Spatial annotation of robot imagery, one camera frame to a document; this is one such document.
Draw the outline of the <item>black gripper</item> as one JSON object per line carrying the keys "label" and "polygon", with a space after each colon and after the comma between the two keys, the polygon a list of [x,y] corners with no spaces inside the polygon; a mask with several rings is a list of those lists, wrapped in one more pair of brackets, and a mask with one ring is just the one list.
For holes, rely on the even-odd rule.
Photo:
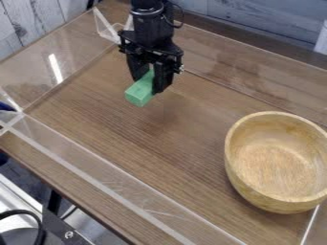
{"label": "black gripper", "polygon": [[164,91],[181,70],[181,48],[173,43],[173,9],[131,10],[133,30],[120,31],[120,52],[127,56],[133,81],[137,81],[153,65],[152,94]]}

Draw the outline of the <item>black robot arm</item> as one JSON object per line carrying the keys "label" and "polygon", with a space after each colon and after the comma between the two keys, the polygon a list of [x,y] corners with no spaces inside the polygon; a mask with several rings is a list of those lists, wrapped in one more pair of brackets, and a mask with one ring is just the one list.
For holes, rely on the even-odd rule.
{"label": "black robot arm", "polygon": [[118,49],[127,56],[133,81],[153,70],[153,95],[172,84],[173,75],[181,73],[183,49],[173,43],[173,7],[169,0],[131,0],[133,30],[121,30]]}

